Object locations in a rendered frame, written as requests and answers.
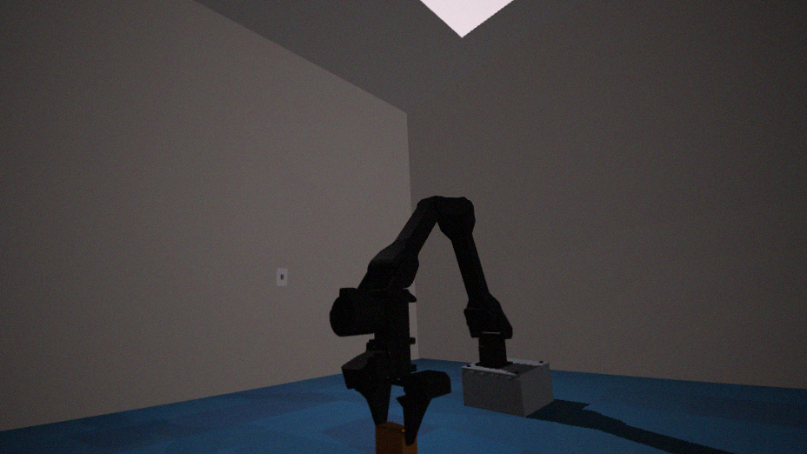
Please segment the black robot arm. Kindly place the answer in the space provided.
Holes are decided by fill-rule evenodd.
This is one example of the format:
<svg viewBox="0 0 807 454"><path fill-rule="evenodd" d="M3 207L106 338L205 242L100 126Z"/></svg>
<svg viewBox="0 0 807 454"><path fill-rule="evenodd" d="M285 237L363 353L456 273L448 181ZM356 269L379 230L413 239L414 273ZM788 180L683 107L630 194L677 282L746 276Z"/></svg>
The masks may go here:
<svg viewBox="0 0 807 454"><path fill-rule="evenodd" d="M466 197L434 196L419 201L397 239L370 261L357 289L340 288L330 311L334 333L344 337L410 331L409 303L417 299L405 288L412 285L419 251L438 223L452 242L468 294L464 315L471 337L480 337L475 366L502 369L513 365L507 361L504 340L512 338L512 327L489 292L472 236L475 222L473 203ZM367 342L366 351L341 370L348 389L366 391L386 377L396 377L397 363L388 342L382 342L381 349Z"/></svg>

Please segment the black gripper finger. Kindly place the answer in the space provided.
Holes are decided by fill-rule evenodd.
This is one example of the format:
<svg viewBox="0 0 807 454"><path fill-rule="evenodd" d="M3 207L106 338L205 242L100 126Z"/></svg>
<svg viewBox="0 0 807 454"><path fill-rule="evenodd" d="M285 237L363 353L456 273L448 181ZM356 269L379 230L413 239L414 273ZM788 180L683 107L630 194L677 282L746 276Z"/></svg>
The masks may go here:
<svg viewBox="0 0 807 454"><path fill-rule="evenodd" d="M366 391L355 390L366 398L375 426L387 422L391 384L383 384Z"/></svg>
<svg viewBox="0 0 807 454"><path fill-rule="evenodd" d="M430 404L429 400L419 400L406 395L396 397L403 407L404 432L407 446L414 444L424 414Z"/></svg>

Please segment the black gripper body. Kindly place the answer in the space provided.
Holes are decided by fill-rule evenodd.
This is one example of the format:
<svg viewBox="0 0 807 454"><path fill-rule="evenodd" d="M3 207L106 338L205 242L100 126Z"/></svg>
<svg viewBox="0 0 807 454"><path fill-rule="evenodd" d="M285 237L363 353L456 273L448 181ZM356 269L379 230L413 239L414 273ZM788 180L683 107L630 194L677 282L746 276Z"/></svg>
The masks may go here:
<svg viewBox="0 0 807 454"><path fill-rule="evenodd" d="M381 349L381 343L388 342L397 363L397 376L386 377L375 383L373 388L383 384L400 386L403 387L407 397L419 400L429 400L451 393L451 381L446 372L426 370L411 373L417 371L417 365L410 361L410 345L416 343L416 338L410 337L409 331L374 333L374 339L369 339L369 342L373 342L375 349Z"/></svg>

